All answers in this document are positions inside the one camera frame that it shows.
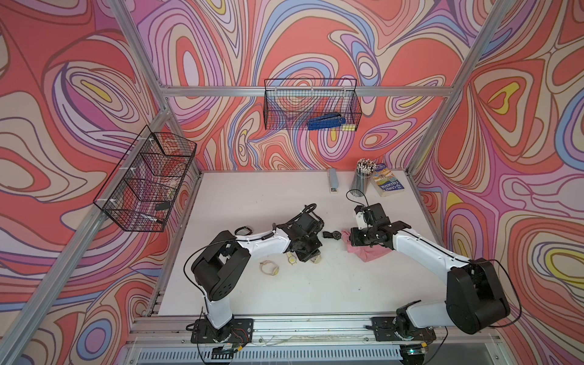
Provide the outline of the pink cloth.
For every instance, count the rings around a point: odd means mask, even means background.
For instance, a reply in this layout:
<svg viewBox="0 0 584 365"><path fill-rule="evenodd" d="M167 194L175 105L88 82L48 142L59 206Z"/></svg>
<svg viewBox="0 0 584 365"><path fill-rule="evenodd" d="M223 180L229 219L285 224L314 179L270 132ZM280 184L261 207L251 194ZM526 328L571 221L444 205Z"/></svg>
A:
<svg viewBox="0 0 584 365"><path fill-rule="evenodd" d="M346 250L350 254L356 255L363 262L371 262L392 252L391 249L383 246L352 246L350 242L350 232L342 231L342 240Z"/></svg>

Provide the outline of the beige looped watch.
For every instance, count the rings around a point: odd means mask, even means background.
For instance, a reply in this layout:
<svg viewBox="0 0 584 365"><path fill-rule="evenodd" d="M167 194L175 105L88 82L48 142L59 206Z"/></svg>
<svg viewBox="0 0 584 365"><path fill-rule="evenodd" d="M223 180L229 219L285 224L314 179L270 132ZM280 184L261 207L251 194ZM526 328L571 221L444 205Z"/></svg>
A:
<svg viewBox="0 0 584 365"><path fill-rule="evenodd" d="M259 264L259 269L264 275L275 276L279 272L279 265L271 260L265 260Z"/></svg>
<svg viewBox="0 0 584 365"><path fill-rule="evenodd" d="M313 258L310 259L310 261L314 264L320 263L321 260L322 260L321 255L315 255Z"/></svg>

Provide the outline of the beige strap yellow dial watch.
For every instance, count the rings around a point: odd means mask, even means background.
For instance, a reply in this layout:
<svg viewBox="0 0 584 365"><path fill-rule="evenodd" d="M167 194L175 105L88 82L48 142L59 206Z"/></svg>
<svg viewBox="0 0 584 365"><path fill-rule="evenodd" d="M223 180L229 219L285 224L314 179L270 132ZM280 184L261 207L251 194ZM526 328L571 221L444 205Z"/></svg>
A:
<svg viewBox="0 0 584 365"><path fill-rule="evenodd" d="M297 257L293 253L288 252L287 261L289 262L290 265L295 265L297 263Z"/></svg>

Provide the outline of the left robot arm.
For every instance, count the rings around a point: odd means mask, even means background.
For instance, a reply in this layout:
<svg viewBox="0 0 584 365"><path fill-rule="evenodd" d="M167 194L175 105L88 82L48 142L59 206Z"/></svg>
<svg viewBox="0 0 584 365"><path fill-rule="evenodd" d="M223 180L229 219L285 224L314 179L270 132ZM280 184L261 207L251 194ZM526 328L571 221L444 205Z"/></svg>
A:
<svg viewBox="0 0 584 365"><path fill-rule="evenodd" d="M306 205L292 219L258 234L243 236L222 231L204 247L190 271L203 293L212 328L223 329L234 318L229 294L251 259L290 252L298 261L308 262L320 256L318 233L325 223L314 212L316 208L315 203Z"/></svg>

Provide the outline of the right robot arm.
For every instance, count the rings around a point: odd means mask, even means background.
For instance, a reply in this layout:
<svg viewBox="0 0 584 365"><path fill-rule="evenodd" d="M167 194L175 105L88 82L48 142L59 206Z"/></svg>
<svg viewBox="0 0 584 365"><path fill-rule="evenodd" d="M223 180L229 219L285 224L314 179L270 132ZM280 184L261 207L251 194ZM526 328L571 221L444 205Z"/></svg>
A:
<svg viewBox="0 0 584 365"><path fill-rule="evenodd" d="M403 221L391 221L379 203L357 205L352 246L381 246L405 255L438 277L446 286L443 300L413 301L398 308L395 334L411 339L419 329L456 327L473 335L510 314L508 299L493 264L470 259L422 237Z"/></svg>

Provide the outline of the small black looped watch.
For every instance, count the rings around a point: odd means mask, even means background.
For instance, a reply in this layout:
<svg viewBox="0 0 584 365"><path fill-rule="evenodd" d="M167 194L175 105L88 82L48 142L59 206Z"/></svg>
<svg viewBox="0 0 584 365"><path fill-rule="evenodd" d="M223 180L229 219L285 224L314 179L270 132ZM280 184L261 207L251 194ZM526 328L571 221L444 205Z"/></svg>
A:
<svg viewBox="0 0 584 365"><path fill-rule="evenodd" d="M247 237L249 235L252 235L252 233L253 233L253 229L250 228L250 227L248 227L248 226L241 226L240 228L237 228L234 231L234 234L236 236L245 236L245 237Z"/></svg>

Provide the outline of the colourful book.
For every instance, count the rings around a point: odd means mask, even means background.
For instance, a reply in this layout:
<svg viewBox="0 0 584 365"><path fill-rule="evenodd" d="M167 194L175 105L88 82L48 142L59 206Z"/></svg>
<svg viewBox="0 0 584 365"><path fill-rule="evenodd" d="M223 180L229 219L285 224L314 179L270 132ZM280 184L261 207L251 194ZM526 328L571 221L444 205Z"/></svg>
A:
<svg viewBox="0 0 584 365"><path fill-rule="evenodd" d="M390 170L385 164L376 165L372 172L370 181L381 197L400 193L405 189L392 170Z"/></svg>

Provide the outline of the grey stapler on table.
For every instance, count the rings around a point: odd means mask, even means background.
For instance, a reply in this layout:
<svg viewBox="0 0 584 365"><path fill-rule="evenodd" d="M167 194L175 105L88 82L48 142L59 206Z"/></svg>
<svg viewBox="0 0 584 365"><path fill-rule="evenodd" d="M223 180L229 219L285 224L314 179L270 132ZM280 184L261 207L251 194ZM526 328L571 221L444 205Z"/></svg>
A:
<svg viewBox="0 0 584 365"><path fill-rule="evenodd" d="M336 194L339 191L339 179L335 168L329 168L327 170L328 175L328 188L331 194Z"/></svg>

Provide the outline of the metal pencil cup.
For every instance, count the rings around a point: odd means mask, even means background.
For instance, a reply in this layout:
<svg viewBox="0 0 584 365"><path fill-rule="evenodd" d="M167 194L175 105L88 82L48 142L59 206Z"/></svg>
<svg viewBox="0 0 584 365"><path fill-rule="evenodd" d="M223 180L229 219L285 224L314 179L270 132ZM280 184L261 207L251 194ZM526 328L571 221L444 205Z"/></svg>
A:
<svg viewBox="0 0 584 365"><path fill-rule="evenodd" d="M363 197L367 191L367 184L369 183L369 179L372 173L375 171L376 167L377 164L375 161L361 158L355 167L354 179L352 181L351 188L349 189L349 193L355 197Z"/></svg>

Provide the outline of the blue stapler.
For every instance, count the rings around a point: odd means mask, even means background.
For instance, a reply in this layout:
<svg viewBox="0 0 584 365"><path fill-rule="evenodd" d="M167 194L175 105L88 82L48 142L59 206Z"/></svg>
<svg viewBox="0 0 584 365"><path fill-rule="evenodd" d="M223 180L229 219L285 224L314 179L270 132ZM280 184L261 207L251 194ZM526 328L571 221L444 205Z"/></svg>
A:
<svg viewBox="0 0 584 365"><path fill-rule="evenodd" d="M340 113L328 113L323 116L312 118L307 123L309 131L321 129L335 129L346 123L346 118Z"/></svg>

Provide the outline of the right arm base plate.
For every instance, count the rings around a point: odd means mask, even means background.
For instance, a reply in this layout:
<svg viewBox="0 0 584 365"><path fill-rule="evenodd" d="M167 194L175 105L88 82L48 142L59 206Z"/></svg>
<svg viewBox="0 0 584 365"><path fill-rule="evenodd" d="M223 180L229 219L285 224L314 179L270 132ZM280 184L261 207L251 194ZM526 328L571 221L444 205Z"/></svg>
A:
<svg viewBox="0 0 584 365"><path fill-rule="evenodd" d="M377 342L420 341L430 344L436 340L433 328L417 328L407 315L407 309L419 302L421 301L413 301L398 308L393 317L372 317L371 324L364 328L374 332Z"/></svg>

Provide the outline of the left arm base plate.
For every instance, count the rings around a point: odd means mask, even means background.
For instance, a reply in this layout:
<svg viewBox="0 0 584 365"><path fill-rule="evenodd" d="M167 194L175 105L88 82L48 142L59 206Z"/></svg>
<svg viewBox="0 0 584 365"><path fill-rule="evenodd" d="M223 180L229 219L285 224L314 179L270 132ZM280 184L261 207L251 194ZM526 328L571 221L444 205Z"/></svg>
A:
<svg viewBox="0 0 584 365"><path fill-rule="evenodd" d="M197 319L186 326L191 332L193 344L239 344L245 345L252 341L254 320L251 318L231 319L225 326L217 329L209 319Z"/></svg>

